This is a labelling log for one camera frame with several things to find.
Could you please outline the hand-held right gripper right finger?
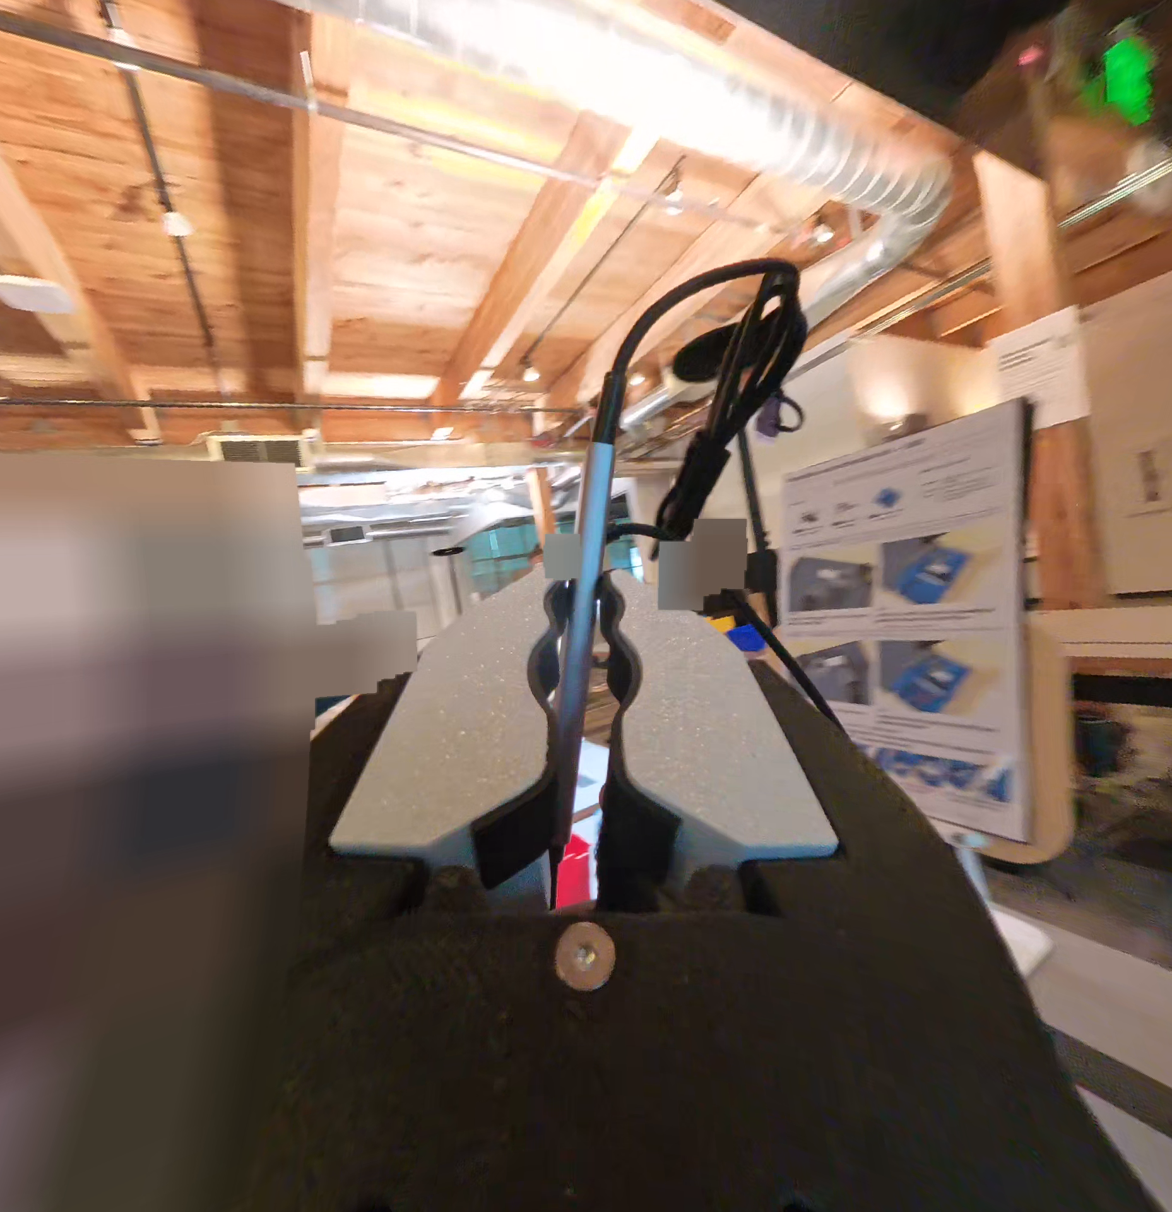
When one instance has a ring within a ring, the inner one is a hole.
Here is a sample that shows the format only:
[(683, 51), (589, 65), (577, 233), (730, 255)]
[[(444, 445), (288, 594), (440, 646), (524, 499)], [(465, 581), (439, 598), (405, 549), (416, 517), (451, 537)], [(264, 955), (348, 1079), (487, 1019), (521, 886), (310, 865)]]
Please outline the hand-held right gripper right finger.
[(838, 837), (746, 655), (626, 572), (599, 588), (619, 710), (600, 795), (598, 905), (655, 906), (702, 870), (822, 859)]

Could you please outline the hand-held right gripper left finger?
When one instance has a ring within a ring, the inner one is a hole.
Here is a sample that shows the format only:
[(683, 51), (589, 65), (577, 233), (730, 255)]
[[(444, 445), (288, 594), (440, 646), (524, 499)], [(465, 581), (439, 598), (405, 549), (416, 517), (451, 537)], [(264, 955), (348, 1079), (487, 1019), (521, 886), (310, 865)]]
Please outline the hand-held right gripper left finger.
[(559, 604), (531, 573), (426, 646), (333, 828), (335, 853), (474, 869), (486, 888), (550, 887)]

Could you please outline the white round ceiling device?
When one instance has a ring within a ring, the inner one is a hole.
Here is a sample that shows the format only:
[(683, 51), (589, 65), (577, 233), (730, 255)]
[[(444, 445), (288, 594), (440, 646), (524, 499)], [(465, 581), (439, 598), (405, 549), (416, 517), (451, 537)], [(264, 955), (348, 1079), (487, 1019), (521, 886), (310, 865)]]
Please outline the white round ceiling device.
[(0, 273), (0, 303), (37, 315), (72, 315), (77, 303), (63, 284), (33, 276)]

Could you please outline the green exit sign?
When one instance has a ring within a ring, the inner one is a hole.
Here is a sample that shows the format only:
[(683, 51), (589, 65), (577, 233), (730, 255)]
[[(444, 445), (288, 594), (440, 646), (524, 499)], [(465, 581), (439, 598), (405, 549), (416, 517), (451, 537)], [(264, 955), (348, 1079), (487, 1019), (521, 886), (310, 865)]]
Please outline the green exit sign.
[(1103, 91), (1107, 107), (1132, 127), (1153, 120), (1153, 74), (1157, 56), (1139, 32), (1126, 32), (1103, 54)]

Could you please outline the grey usb hub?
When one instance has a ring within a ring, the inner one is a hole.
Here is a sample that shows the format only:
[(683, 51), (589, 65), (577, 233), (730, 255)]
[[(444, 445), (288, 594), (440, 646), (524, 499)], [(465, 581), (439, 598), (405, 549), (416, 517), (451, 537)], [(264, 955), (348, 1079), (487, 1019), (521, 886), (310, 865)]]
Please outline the grey usb hub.
[(584, 464), (577, 534), (581, 556), (560, 647), (561, 679), (554, 700), (557, 724), (557, 812), (550, 844), (550, 906), (560, 891), (560, 867), (571, 837), (578, 766), (589, 700), (596, 629), (598, 583), (607, 549), (609, 502), (616, 464), (613, 443), (592, 442)]

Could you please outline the smooth black cable grey plugs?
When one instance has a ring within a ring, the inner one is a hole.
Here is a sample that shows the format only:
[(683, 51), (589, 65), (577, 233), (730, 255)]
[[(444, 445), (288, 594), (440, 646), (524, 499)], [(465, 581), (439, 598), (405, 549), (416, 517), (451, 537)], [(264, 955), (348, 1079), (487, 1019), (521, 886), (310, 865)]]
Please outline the smooth black cable grey plugs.
[(617, 436), (630, 365), (640, 344), (652, 333), (655, 321), (707, 289), (746, 277), (758, 277), (758, 291), (737, 323), (736, 335), (723, 349), (719, 385), (709, 406), (709, 415), (691, 439), (684, 463), (656, 513), (655, 523), (609, 526), (606, 540), (633, 534), (667, 544), (690, 537), (729, 464), (730, 443), (746, 432), (761, 407), (776, 396), (783, 378), (799, 360), (808, 326), (800, 300), (801, 272), (796, 265), (780, 258), (762, 256), (707, 270), (655, 300), (630, 328), (605, 375), (594, 436)]

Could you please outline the red plastic bin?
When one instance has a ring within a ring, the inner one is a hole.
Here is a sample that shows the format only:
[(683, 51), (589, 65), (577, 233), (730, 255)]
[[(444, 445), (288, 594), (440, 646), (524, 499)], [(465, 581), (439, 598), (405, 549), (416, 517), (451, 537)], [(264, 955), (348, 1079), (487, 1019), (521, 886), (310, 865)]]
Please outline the red plastic bin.
[(574, 830), (557, 870), (556, 908), (567, 911), (594, 904), (596, 884), (596, 838)]

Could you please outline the instruction poster on white stand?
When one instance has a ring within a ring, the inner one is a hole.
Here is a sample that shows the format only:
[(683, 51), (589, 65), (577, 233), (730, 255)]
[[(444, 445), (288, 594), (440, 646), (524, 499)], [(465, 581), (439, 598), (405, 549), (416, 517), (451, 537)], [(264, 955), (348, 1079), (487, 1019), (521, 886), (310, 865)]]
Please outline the instruction poster on white stand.
[(782, 639), (856, 746), (937, 827), (1018, 969), (1053, 951), (993, 901), (1033, 841), (1025, 523), (1033, 404), (1004, 402), (782, 482)]

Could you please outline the white paper notice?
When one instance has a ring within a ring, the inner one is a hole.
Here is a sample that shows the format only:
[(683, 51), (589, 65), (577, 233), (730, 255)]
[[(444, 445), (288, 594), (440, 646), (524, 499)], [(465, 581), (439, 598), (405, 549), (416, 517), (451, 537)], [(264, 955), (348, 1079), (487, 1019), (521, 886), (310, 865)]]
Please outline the white paper notice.
[(988, 351), (1002, 402), (1030, 402), (1033, 431), (1089, 418), (1092, 396), (1078, 305), (991, 339)]

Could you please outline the silver air duct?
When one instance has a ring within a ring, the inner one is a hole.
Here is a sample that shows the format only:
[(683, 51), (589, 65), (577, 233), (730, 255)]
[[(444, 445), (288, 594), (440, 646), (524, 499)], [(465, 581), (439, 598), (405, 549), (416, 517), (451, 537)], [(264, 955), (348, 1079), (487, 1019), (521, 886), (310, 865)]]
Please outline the silver air duct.
[[(306, 184), (298, 202), (296, 339), (306, 392), (328, 374), (330, 284), (310, 251), (314, 222), (333, 213), (338, 185), (317, 187), (328, 160), (340, 173), (333, 124), (360, 127), (448, 155), (543, 180), (532, 209), (478, 305), (451, 368), (433, 389), (450, 411), (471, 383), (496, 368), (563, 269), (621, 195), (637, 198), (633, 176), (656, 144), (743, 166), (755, 174), (746, 194), (764, 205), (768, 190), (813, 190), (877, 215), (875, 227), (807, 270), (801, 298), (811, 323), (840, 307), (912, 254), (951, 199), (946, 162), (924, 160), (877, 141), (820, 106), (786, 99), (656, 40), (631, 22), (577, 3), (291, 3), (301, 25), (302, 95), (298, 163)], [(547, 95), (578, 111), (556, 162), (534, 160), (468, 135), (347, 107), (362, 31), (388, 36), (461, 71)]]

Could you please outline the white wall vent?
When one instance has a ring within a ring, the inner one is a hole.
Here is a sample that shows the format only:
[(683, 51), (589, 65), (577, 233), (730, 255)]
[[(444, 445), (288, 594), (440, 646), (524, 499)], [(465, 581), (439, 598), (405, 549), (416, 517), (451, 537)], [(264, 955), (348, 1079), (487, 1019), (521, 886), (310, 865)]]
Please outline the white wall vent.
[(215, 462), (312, 470), (312, 443), (298, 435), (213, 432), (206, 436), (206, 446)]

